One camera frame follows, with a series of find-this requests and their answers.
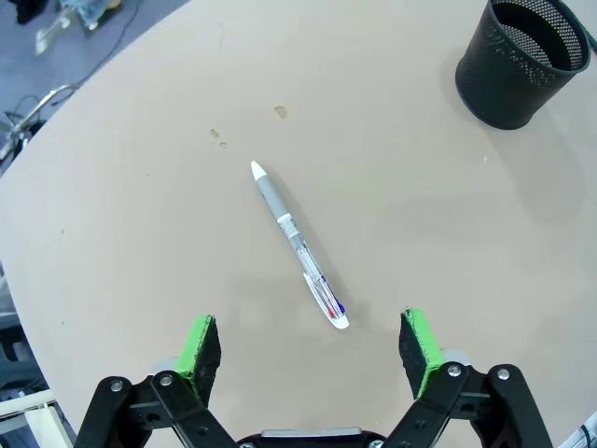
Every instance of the table surface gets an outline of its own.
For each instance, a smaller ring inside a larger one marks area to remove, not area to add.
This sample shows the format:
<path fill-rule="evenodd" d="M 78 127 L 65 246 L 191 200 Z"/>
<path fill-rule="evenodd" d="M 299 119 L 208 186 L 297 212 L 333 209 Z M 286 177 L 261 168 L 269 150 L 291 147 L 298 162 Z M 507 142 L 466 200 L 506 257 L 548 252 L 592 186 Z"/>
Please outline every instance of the table surface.
<path fill-rule="evenodd" d="M 597 30 L 595 2 L 571 7 Z M 75 428 L 100 379 L 141 381 L 214 314 L 211 409 L 233 437 L 387 434 L 412 400 L 397 353 L 409 305 L 479 370 L 518 365 L 554 443 L 595 411 L 597 68 L 518 131 L 480 123 L 454 69 L 483 8 L 197 0 L 63 106 L 0 183 L 0 247 Z M 347 330 L 314 303 L 250 160 Z M 454 423 L 439 446 L 474 440 Z"/>

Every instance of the gray pen grip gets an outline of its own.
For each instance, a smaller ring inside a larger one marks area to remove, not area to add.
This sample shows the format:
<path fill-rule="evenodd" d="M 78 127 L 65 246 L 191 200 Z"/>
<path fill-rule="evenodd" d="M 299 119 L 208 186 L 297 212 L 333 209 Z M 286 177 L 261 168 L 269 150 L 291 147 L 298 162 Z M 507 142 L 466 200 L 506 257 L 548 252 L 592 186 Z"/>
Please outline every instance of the gray pen grip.
<path fill-rule="evenodd" d="M 282 197 L 278 194 L 278 190 L 276 187 L 273 186 L 273 183 L 270 181 L 270 177 L 264 175 L 257 180 L 257 188 L 263 196 L 266 204 L 270 208 L 273 217 L 276 220 L 283 215 L 290 213 L 286 204 L 282 200 Z"/>

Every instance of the screw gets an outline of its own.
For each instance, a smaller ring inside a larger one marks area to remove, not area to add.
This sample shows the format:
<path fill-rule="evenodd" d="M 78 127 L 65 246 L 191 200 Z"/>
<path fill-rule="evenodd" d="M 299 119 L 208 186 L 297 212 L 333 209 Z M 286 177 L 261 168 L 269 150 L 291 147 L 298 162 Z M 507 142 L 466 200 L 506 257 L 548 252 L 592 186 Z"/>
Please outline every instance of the screw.
<path fill-rule="evenodd" d="M 500 380 L 507 380 L 510 377 L 510 372 L 506 369 L 500 369 L 499 371 L 497 371 L 497 377 Z"/>
<path fill-rule="evenodd" d="M 160 378 L 161 385 L 171 385 L 172 384 L 172 375 L 164 375 Z"/>
<path fill-rule="evenodd" d="M 452 366 L 449 366 L 448 368 L 448 374 L 449 376 L 460 376 L 460 374 L 462 373 L 462 371 L 460 370 L 460 367 L 456 366 L 455 364 Z"/>
<path fill-rule="evenodd" d="M 122 390 L 122 382 L 120 380 L 115 381 L 110 385 L 110 390 L 112 392 L 120 392 Z"/>

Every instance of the black mesh pencil cup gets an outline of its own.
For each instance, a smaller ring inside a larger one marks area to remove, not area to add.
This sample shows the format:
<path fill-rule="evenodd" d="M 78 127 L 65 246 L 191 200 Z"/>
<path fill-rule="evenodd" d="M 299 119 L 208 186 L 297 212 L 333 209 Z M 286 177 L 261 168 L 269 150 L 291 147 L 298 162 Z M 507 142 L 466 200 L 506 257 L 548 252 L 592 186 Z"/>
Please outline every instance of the black mesh pencil cup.
<path fill-rule="evenodd" d="M 587 38 L 559 0 L 489 0 L 456 87 L 477 118 L 518 129 L 587 65 Z"/>

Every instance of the multicolor ballpoint pen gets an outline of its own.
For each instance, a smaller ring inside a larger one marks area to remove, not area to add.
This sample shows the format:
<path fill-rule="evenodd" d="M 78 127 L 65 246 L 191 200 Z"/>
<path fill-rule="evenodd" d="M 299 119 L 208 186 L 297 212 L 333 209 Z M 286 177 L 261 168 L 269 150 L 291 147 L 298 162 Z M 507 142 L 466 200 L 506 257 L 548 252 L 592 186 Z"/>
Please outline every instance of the multicolor ballpoint pen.
<path fill-rule="evenodd" d="M 253 178 L 257 183 L 257 188 L 261 192 L 261 196 L 263 196 L 263 199 L 270 208 L 273 217 L 278 221 L 280 228 L 288 239 L 288 243 L 292 246 L 300 264 L 305 270 L 303 277 L 307 285 L 309 285 L 309 289 L 314 295 L 315 300 L 334 327 L 345 329 L 349 323 L 344 307 L 332 292 L 329 283 L 309 251 L 309 247 L 307 247 L 307 243 L 284 204 L 282 197 L 274 187 L 268 174 L 256 161 L 251 162 L 251 171 L 253 172 Z"/>

